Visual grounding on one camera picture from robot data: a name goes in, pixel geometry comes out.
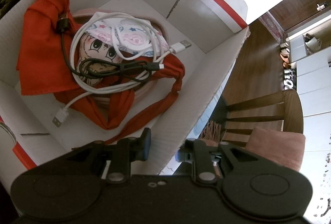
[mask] metal screw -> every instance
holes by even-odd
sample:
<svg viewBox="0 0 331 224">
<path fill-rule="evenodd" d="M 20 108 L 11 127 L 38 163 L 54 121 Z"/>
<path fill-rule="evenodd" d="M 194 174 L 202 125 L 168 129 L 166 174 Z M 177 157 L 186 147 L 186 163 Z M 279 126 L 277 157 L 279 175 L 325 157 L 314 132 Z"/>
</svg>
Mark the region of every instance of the metal screw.
<svg viewBox="0 0 331 224">
<path fill-rule="evenodd" d="M 149 182 L 147 185 L 151 188 L 155 188 L 158 186 L 158 184 L 156 184 L 155 182 Z"/>
<path fill-rule="evenodd" d="M 215 175 L 213 173 L 210 172 L 204 172 L 199 174 L 199 178 L 203 181 L 212 181 L 215 179 Z"/>
<path fill-rule="evenodd" d="M 110 181 L 119 182 L 119 181 L 122 181 L 124 179 L 124 174 L 122 174 L 122 173 L 110 173 L 108 175 L 108 179 Z"/>
<path fill-rule="evenodd" d="M 166 181 L 163 180 L 158 182 L 158 185 L 166 185 L 166 184 L 167 184 Z"/>
</svg>

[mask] cardboard box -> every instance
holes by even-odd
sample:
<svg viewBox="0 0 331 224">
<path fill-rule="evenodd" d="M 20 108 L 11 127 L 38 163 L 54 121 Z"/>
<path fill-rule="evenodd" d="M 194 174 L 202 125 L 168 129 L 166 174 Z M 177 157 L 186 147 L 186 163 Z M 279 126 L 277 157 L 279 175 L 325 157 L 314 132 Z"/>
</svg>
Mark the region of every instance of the cardboard box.
<svg viewBox="0 0 331 224">
<path fill-rule="evenodd" d="M 117 129 L 105 131 L 74 110 L 57 128 L 52 119 L 62 104 L 52 94 L 21 96 L 15 71 L 23 15 L 35 1 L 20 1 L 0 20 L 0 116 L 16 137 L 14 152 L 20 160 L 40 165 L 73 147 L 118 134 L 134 115 L 164 98 L 173 81 L 159 80 Z M 102 8 L 155 17 L 167 28 L 170 45 L 183 39 L 192 43 L 192 47 L 178 54 L 186 75 L 177 101 L 147 125 L 152 130 L 149 160 L 132 167 L 133 173 L 158 174 L 213 99 L 249 35 L 246 3 L 243 0 L 70 0 L 70 3 L 72 13 Z M 43 133 L 50 135 L 22 135 Z"/>
</svg>

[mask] chair backrest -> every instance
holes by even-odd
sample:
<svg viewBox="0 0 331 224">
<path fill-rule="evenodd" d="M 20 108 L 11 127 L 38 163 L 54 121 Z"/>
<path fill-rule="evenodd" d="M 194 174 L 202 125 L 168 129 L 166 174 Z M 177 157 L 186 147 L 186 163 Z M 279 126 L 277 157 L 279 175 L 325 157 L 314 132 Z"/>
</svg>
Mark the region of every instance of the chair backrest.
<svg viewBox="0 0 331 224">
<path fill-rule="evenodd" d="M 303 113 L 299 95 L 294 89 L 276 92 L 270 95 L 259 97 L 256 99 L 244 101 L 227 106 L 228 112 L 243 111 L 278 104 L 280 107 L 280 115 L 275 116 L 260 116 L 260 117 L 241 117 L 228 118 L 229 122 L 269 122 L 283 120 L 283 131 L 303 133 Z M 251 129 L 227 129 L 227 133 L 250 135 Z M 237 143 L 239 146 L 244 146 L 245 143 Z"/>
</svg>

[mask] white usb cable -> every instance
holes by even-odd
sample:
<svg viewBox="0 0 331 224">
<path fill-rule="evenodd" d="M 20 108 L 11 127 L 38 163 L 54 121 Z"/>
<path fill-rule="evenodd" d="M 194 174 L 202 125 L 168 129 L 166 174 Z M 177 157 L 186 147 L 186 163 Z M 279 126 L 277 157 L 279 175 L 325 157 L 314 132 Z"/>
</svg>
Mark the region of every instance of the white usb cable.
<svg viewBox="0 0 331 224">
<path fill-rule="evenodd" d="M 153 53 L 153 62 L 159 63 L 160 64 L 160 69 L 163 68 L 162 62 L 163 62 L 163 59 L 167 55 L 169 55 L 170 53 L 174 53 L 174 54 L 179 53 L 179 52 L 181 52 L 181 51 L 183 51 L 186 48 L 191 46 L 190 42 L 184 40 L 182 42 L 173 44 L 172 46 L 170 46 L 169 50 L 164 51 L 163 46 L 162 46 L 161 38 L 158 35 L 157 30 L 153 26 L 151 26 L 150 24 L 148 24 L 147 22 L 145 22 L 142 19 L 135 18 L 135 17 L 133 17 L 129 14 L 126 14 L 126 13 L 119 13 L 119 12 L 107 13 L 107 14 L 104 14 L 104 15 L 98 17 L 98 18 L 95 18 L 93 20 L 88 21 L 75 34 L 75 36 L 72 40 L 72 44 L 71 44 L 71 47 L 70 47 L 70 54 L 69 54 L 69 62 L 70 62 L 70 65 L 73 69 L 76 69 L 76 67 L 74 65 L 74 54 L 75 54 L 75 51 L 76 51 L 76 48 L 77 48 L 77 45 L 79 43 L 80 38 L 86 32 L 86 30 L 88 28 L 90 28 L 90 26 L 92 26 L 95 22 L 103 20 L 103 19 L 107 19 L 107 18 L 126 18 L 126 19 L 133 20 L 137 24 L 139 24 L 145 30 L 145 32 L 147 33 L 148 37 L 151 40 L 151 44 L 152 44 L 153 52 L 154 52 Z M 137 59 L 138 57 L 142 56 L 145 53 L 145 51 L 141 51 L 137 55 L 134 55 L 134 56 L 129 57 L 129 58 L 126 58 L 125 56 L 123 56 L 123 54 L 121 53 L 121 51 L 118 48 L 118 46 L 120 46 L 120 45 L 123 46 L 122 45 L 123 39 L 122 39 L 122 36 L 120 35 L 120 30 L 118 29 L 117 25 L 111 25 L 111 28 L 112 28 L 112 35 L 114 36 L 114 38 L 113 38 L 113 47 L 114 47 L 116 53 L 122 59 L 124 59 L 124 60 L 134 60 L 134 59 Z M 118 33 L 118 38 L 115 37 L 115 30 Z M 154 33 L 154 35 L 156 36 L 156 38 L 158 40 L 157 42 L 156 42 L 155 38 L 152 36 L 150 31 L 152 31 Z M 159 58 L 157 58 L 157 46 L 159 47 L 159 51 L 160 51 L 160 54 L 161 54 Z M 77 84 L 82 89 L 84 89 L 86 92 L 79 95 L 79 96 L 77 96 L 76 98 L 72 99 L 63 109 L 60 109 L 57 112 L 57 114 L 55 115 L 55 117 L 53 119 L 53 123 L 57 127 L 61 126 L 61 124 L 66 120 L 66 118 L 69 115 L 68 108 L 74 102 L 76 102 L 77 100 L 79 100 L 83 97 L 86 97 L 90 94 L 109 94 L 109 93 L 115 93 L 115 92 L 122 92 L 122 91 L 125 91 L 125 90 L 128 90 L 128 89 L 134 88 L 134 87 L 136 87 L 137 85 L 140 84 L 140 82 L 129 81 L 129 82 L 126 82 L 126 83 L 123 83 L 123 84 L 113 85 L 113 86 L 109 86 L 109 87 L 94 88 L 94 87 L 89 86 L 85 82 L 83 82 L 79 78 L 78 75 L 76 75 L 74 73 L 72 75 L 73 75 L 74 79 L 76 80 Z M 142 73 L 140 73 L 136 77 L 136 79 L 143 80 L 143 79 L 146 79 L 148 76 L 149 76 L 149 72 L 148 71 L 143 71 Z"/>
</svg>

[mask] pink towel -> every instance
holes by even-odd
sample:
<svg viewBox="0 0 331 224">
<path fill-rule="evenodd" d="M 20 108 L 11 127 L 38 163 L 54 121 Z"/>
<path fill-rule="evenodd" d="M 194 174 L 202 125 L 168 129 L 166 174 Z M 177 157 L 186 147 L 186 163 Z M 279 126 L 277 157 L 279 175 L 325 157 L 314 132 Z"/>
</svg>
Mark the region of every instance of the pink towel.
<svg viewBox="0 0 331 224">
<path fill-rule="evenodd" d="M 305 141 L 306 138 L 303 134 L 255 128 L 245 149 L 299 171 L 305 151 Z"/>
</svg>

